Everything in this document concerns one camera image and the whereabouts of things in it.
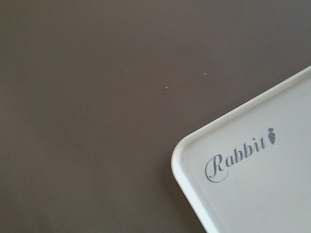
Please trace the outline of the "cream rabbit tray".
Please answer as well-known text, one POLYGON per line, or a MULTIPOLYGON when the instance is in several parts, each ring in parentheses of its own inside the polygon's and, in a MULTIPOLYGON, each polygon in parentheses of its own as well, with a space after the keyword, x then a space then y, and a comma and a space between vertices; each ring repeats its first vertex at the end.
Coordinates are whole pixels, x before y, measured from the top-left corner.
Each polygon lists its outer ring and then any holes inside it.
POLYGON ((310 68, 183 138, 171 167, 208 233, 310 232, 310 68))

